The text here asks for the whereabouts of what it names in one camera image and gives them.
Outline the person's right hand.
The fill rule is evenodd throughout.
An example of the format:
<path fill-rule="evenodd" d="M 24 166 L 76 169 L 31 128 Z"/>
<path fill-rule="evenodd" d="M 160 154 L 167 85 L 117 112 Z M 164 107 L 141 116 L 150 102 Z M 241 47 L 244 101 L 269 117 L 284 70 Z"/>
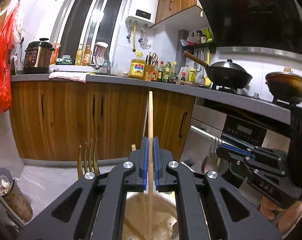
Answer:
<path fill-rule="evenodd" d="M 268 198 L 263 197 L 261 200 L 260 213 L 267 219 L 274 220 L 276 213 L 280 213 L 276 226 L 283 234 L 287 233 L 296 223 L 302 213 L 302 202 L 295 202 L 290 208 L 282 209 Z"/>

